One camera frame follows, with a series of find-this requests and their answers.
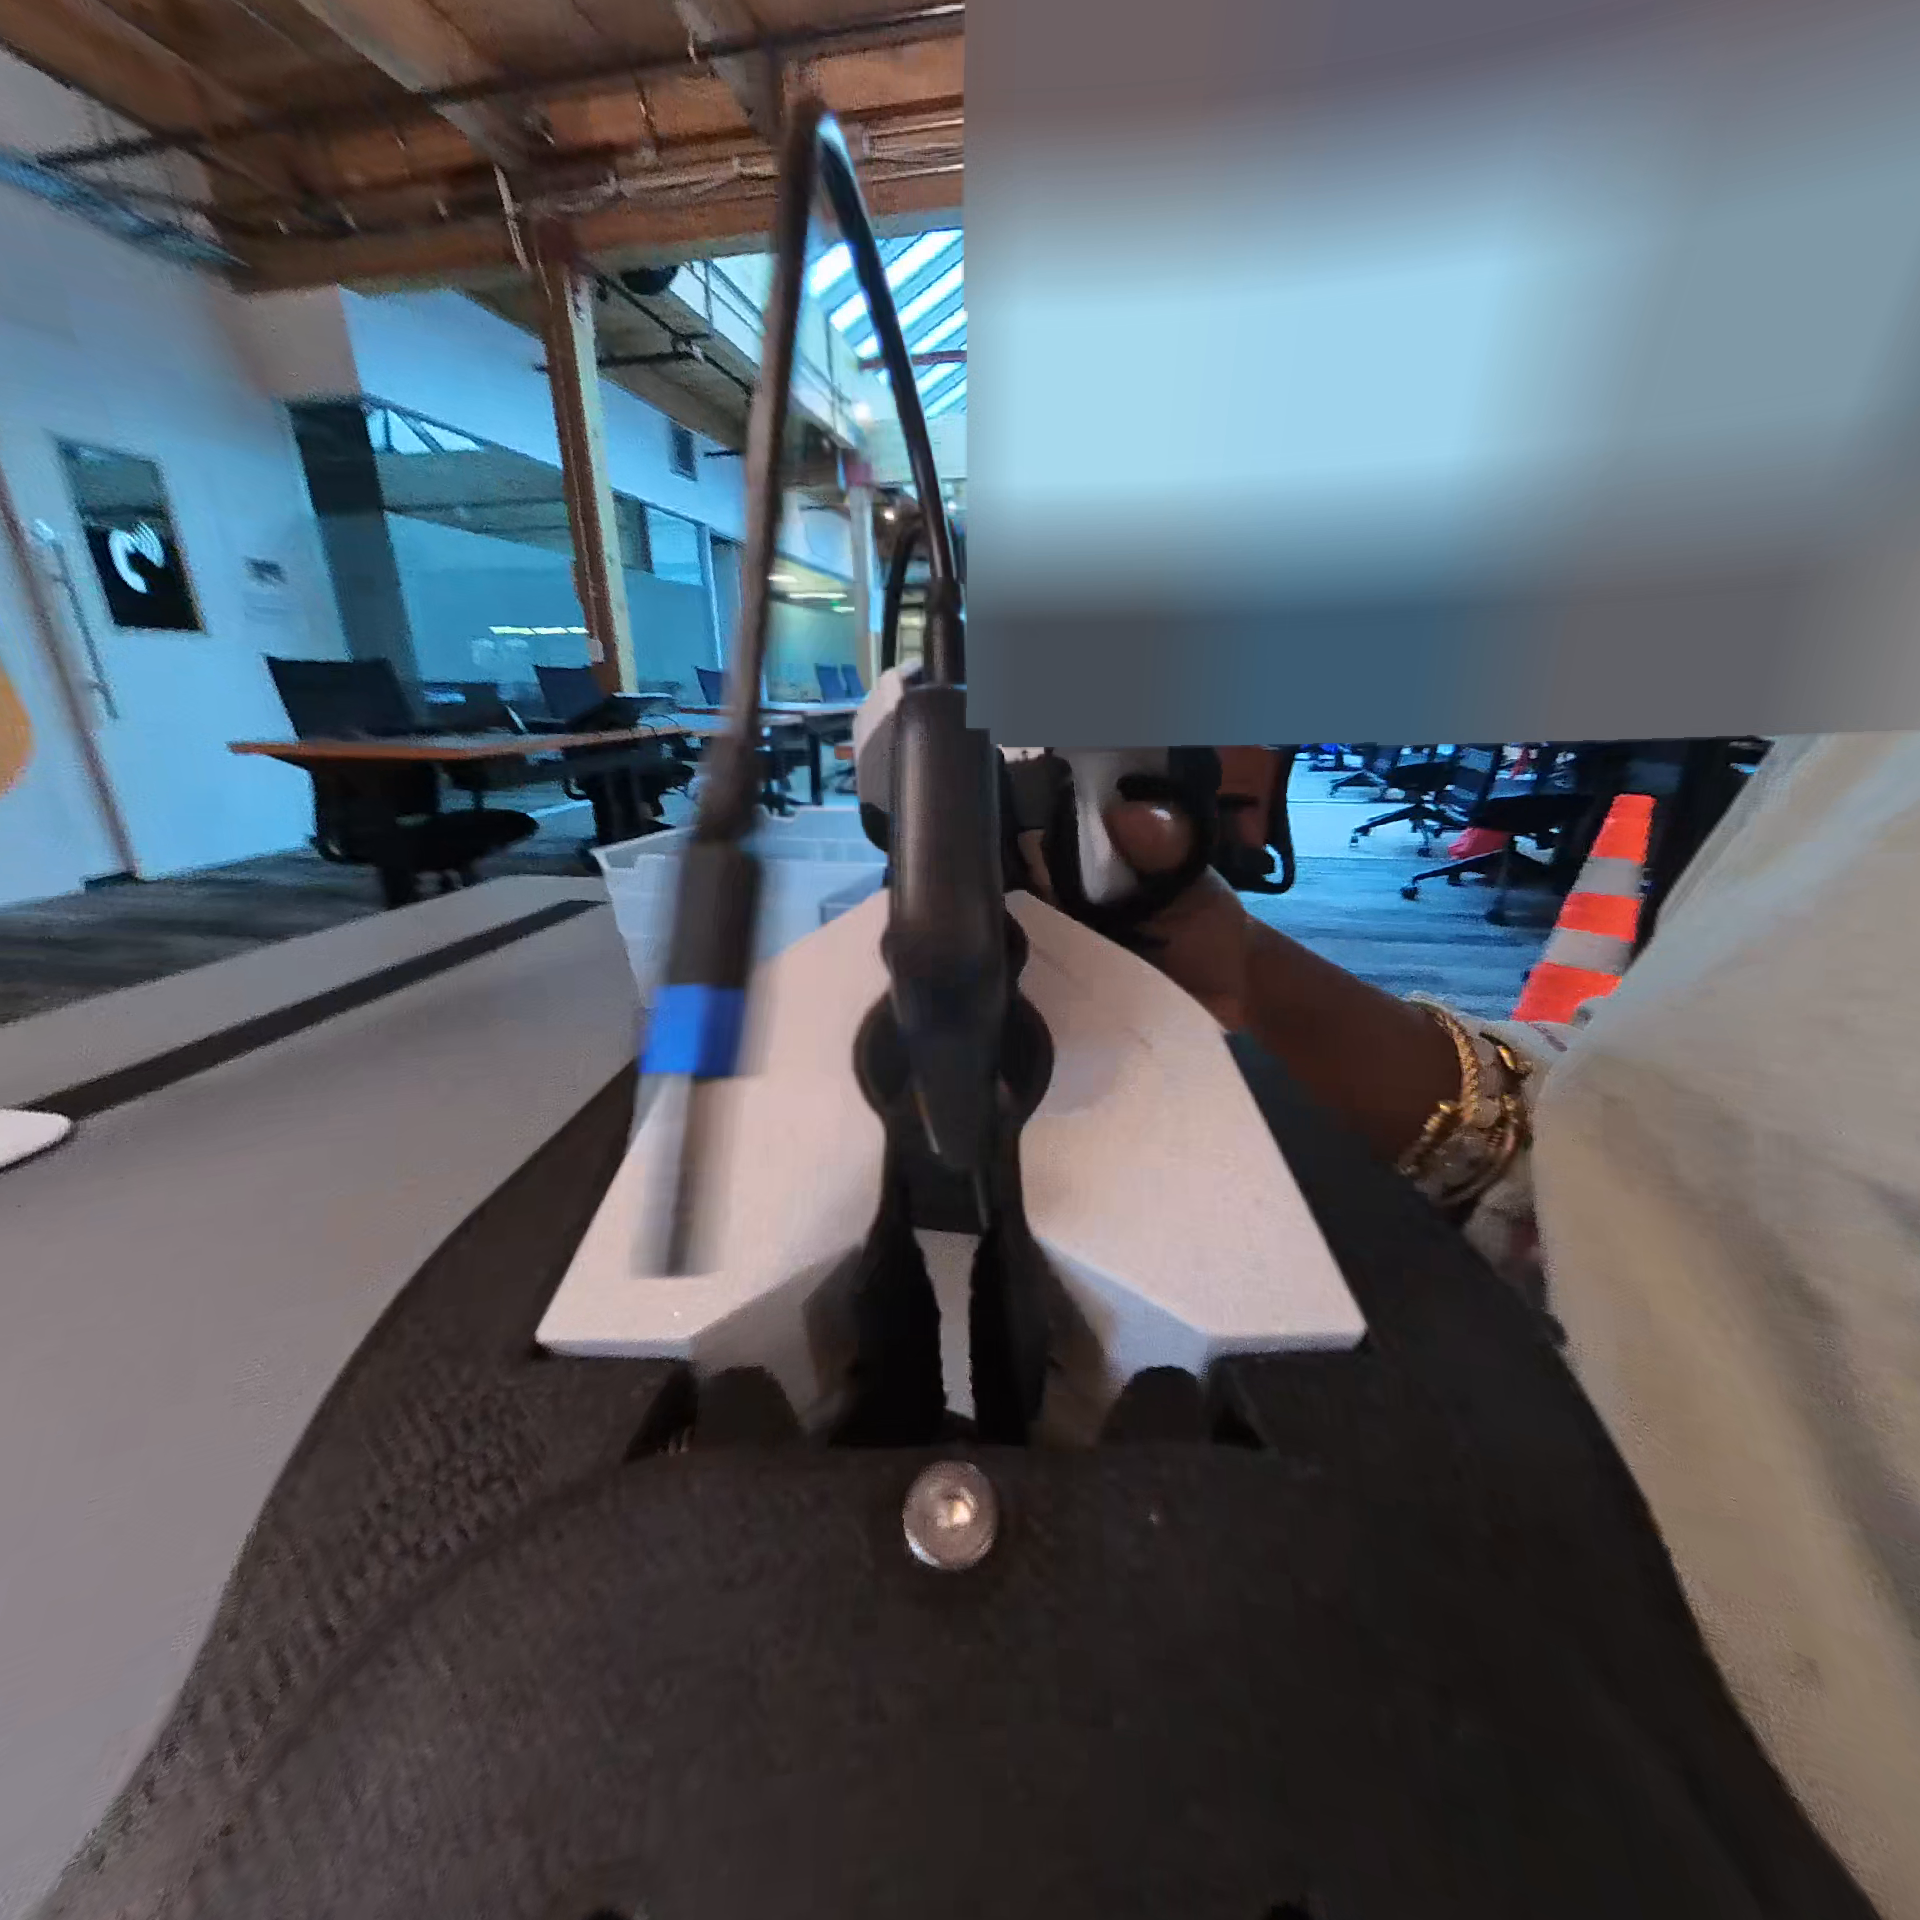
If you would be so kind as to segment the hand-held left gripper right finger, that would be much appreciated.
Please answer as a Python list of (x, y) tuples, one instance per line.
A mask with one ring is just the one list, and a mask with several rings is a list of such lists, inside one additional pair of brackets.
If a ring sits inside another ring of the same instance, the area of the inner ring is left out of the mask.
[(1355, 1350), (1362, 1311), (1222, 1027), (1056, 908), (1007, 911), (1052, 1034), (1021, 1204), (1101, 1367)]

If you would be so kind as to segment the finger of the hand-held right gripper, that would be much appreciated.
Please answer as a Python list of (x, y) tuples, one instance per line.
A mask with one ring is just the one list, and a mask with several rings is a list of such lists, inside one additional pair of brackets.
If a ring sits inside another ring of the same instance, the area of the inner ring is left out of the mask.
[(868, 842), (891, 852), (891, 787), (898, 758), (898, 708), (908, 688), (920, 682), (920, 662), (900, 662), (879, 672), (871, 693), (856, 708), (856, 803)]

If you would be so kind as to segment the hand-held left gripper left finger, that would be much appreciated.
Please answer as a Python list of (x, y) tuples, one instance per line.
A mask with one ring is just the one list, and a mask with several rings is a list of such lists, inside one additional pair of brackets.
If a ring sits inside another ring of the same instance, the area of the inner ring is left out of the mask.
[(665, 1119), (644, 1115), (551, 1302), (537, 1346), (572, 1360), (814, 1363), (809, 1311), (868, 1236), (881, 1123), (852, 1041), (881, 997), (883, 897), (757, 967), (745, 1077), (717, 1087), (698, 1273), (644, 1272), (669, 1185)]

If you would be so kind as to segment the black usb cable blue plug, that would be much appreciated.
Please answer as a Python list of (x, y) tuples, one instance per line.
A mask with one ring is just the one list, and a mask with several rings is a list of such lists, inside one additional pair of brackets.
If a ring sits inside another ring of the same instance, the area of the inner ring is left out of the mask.
[(817, 197), (850, 244), (868, 302), (881, 363), (923, 498), (930, 594), (923, 672), (898, 706), (891, 749), (887, 864), (891, 895), (881, 932), (887, 1027), (898, 1038), (916, 1140), (988, 1226), (999, 1157), (999, 1041), (1011, 1006), (1002, 932), (999, 774), (987, 731), (966, 721), (964, 585), (948, 512), (937, 501), (930, 435), (898, 307), (879, 259), (850, 145), (817, 94), (784, 107), (776, 136), (772, 274), (761, 340), (757, 392), (747, 414), (747, 538), (736, 652), (729, 672), (729, 729), (707, 761), (691, 842), (679, 866), (669, 948), (653, 1001), (640, 1087), (653, 1095), (644, 1138), (657, 1173), (635, 1214), (635, 1272), (683, 1276), (707, 1266), (707, 1175), (716, 1173), (720, 1092), (736, 1081), (747, 1038), (747, 979), (757, 948), (761, 866), (747, 849), (757, 803), (761, 668), (767, 594), (784, 498), (784, 432)]

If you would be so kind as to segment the person's right hand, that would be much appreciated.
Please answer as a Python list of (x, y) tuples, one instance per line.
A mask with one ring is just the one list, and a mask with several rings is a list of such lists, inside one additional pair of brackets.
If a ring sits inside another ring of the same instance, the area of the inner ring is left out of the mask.
[(1136, 951), (1383, 1163), (1460, 1092), (1456, 1044), (1429, 1010), (1257, 921), (1212, 866), (1136, 927)]

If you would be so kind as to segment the clear plastic tray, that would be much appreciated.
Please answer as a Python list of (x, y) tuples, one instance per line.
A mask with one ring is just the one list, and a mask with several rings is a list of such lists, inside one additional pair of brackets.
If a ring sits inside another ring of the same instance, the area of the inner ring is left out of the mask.
[[(883, 857), (865, 837), (856, 809), (805, 806), (804, 815), (804, 820), (761, 815), (747, 838), (761, 864), (753, 967), (871, 897), (883, 881)], [(683, 823), (591, 849), (644, 1006), (653, 1002), (664, 979), (679, 857), (690, 842), (691, 823)]]

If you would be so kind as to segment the wooden office desk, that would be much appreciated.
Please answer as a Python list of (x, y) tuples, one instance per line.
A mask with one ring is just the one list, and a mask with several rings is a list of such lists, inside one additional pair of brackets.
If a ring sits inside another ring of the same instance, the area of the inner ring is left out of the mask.
[(588, 842), (608, 847), (660, 829), (664, 798), (694, 774), (683, 724), (254, 737), (228, 755), (301, 772), (309, 847), (326, 866), (375, 874), (386, 908), (415, 906), (421, 881), (469, 887), (490, 858), (537, 837), (537, 820), (495, 795), (563, 787), (591, 809)]

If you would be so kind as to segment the orange traffic cone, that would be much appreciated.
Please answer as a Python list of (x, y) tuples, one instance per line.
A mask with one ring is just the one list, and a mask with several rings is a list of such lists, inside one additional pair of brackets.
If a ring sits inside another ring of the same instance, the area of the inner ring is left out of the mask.
[(1622, 791), (1608, 803), (1552, 939), (1523, 977), (1514, 1024), (1575, 1024), (1581, 1006), (1616, 992), (1640, 941), (1652, 815), (1649, 795)]

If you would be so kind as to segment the black office chair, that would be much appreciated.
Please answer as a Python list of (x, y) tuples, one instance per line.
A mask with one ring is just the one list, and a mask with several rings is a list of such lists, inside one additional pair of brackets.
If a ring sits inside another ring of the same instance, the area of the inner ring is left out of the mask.
[[(415, 737), (416, 718), (389, 659), (266, 656), (281, 708), (301, 742)], [(415, 906), (416, 881), (469, 887), (476, 866), (537, 833), (511, 806), (444, 806), (424, 761), (330, 761), (309, 767), (313, 849), (330, 866), (372, 870), (389, 908)]]

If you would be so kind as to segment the person's beige sweatshirt torso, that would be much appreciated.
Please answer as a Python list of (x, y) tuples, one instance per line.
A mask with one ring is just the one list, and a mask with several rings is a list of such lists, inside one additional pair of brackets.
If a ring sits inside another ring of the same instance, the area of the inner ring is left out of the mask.
[(1915, 1918), (1915, 734), (1778, 737), (1533, 1066), (1569, 1367), (1727, 1687), (1879, 1918)]

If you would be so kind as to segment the wooden support post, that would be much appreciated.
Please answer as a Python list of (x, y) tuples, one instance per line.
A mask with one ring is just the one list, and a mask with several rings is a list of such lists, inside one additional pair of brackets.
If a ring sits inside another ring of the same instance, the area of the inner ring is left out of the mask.
[(605, 394), (598, 381), (593, 278), (557, 220), (532, 225), (532, 274), (551, 414), (557, 427), (562, 486), (572, 525), (572, 573), (583, 609), (588, 652), (605, 695), (629, 693), (632, 613), (609, 486)]

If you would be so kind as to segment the black wall sign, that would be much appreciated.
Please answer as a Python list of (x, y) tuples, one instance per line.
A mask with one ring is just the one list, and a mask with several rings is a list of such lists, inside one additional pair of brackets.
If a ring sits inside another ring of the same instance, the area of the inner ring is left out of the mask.
[(119, 633), (202, 633), (200, 590), (153, 459), (55, 440), (106, 620)]

